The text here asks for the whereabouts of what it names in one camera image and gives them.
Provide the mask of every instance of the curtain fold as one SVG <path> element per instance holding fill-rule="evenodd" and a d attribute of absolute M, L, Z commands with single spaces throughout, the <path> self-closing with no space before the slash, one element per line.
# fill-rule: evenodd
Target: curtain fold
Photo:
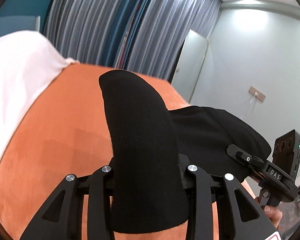
<path fill-rule="evenodd" d="M 190 29 L 207 36 L 220 0 L 54 0 L 45 35 L 63 55 L 168 79 Z"/>
<path fill-rule="evenodd" d="M 151 0 L 123 68 L 168 79 L 186 35 L 207 36 L 220 0 Z"/>

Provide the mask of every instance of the human hand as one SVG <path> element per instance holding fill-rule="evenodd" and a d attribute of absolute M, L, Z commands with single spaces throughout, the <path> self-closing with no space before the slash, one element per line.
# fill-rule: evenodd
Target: human hand
<path fill-rule="evenodd" d="M 265 215 L 271 220 L 275 228 L 278 229 L 283 213 L 277 207 L 272 206 L 265 206 L 263 210 Z"/>

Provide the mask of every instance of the white fabric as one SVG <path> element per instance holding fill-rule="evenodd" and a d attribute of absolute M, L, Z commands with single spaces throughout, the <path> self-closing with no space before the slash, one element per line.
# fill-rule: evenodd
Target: white fabric
<path fill-rule="evenodd" d="M 0 160 L 30 106 L 73 62 L 64 59 L 38 32 L 0 37 Z"/>

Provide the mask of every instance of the black gripper frame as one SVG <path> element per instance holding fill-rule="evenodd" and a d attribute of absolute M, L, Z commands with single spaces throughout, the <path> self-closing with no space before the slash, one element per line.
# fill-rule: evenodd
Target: black gripper frame
<path fill-rule="evenodd" d="M 190 171 L 187 157 L 180 155 L 179 159 L 190 203 L 186 240 L 213 240 L 213 198 L 218 205 L 220 240 L 260 240 L 276 231 L 236 178 L 211 176 L 200 167 Z M 109 165 L 89 176 L 66 176 L 34 215 L 20 240 L 80 240 L 84 195 L 89 195 L 88 240 L 114 240 L 109 221 L 114 159 Z M 245 210 L 252 210 L 253 215 Z"/>

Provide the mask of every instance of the white wall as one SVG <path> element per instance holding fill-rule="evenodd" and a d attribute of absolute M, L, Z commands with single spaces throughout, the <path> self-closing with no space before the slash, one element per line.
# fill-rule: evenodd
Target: white wall
<path fill-rule="evenodd" d="M 300 21 L 261 10 L 224 10 L 209 42 L 190 103 L 242 117 L 252 85 L 266 99 L 253 113 L 252 105 L 242 120 L 272 148 L 284 133 L 300 133 Z"/>

